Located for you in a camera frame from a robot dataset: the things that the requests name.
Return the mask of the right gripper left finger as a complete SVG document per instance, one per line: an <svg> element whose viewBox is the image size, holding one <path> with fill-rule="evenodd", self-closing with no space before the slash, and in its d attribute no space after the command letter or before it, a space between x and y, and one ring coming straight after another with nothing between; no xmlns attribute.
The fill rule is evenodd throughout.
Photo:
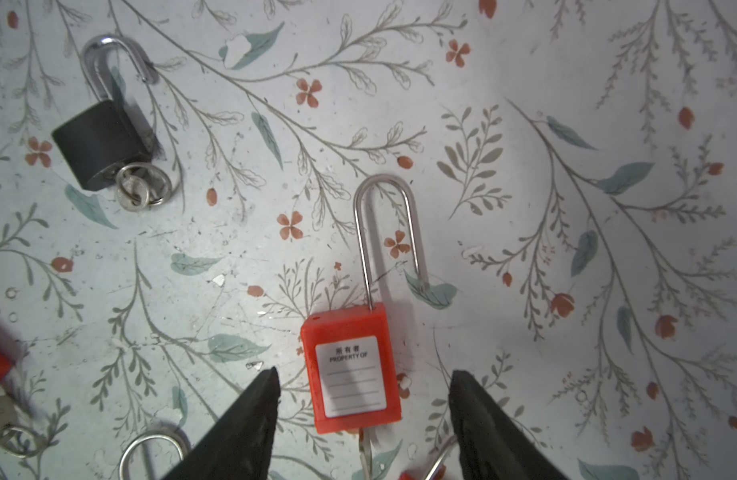
<svg viewBox="0 0 737 480"><path fill-rule="evenodd" d="M278 423L280 378L262 370L214 427L180 461L168 479L246 479L268 477Z"/></svg>

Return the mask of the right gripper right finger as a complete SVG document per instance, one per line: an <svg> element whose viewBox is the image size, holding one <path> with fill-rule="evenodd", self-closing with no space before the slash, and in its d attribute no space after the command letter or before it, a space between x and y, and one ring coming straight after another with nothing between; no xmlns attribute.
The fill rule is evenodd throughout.
<svg viewBox="0 0 737 480"><path fill-rule="evenodd" d="M563 479L467 371L452 373L448 401L465 479Z"/></svg>

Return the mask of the small black padlock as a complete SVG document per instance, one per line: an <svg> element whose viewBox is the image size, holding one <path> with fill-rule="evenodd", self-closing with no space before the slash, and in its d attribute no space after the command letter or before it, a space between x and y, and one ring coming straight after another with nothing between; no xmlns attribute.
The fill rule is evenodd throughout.
<svg viewBox="0 0 737 480"><path fill-rule="evenodd" d="M110 84L102 78L106 57L116 49L128 54L142 82L156 83L156 72L134 40L116 34L88 40L80 59L96 104L56 128L52 139L82 189L96 192L114 188L120 205L138 212L170 200L174 184L164 170L152 164L152 150L124 102L116 101Z"/></svg>

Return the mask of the silver key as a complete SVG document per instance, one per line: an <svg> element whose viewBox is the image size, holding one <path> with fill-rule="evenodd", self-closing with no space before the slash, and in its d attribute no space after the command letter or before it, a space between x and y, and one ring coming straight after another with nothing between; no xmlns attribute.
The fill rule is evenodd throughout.
<svg viewBox="0 0 737 480"><path fill-rule="evenodd" d="M360 465L362 466L362 475L364 480L372 480L372 449L371 441L366 428L358 430L358 447L360 448Z"/></svg>

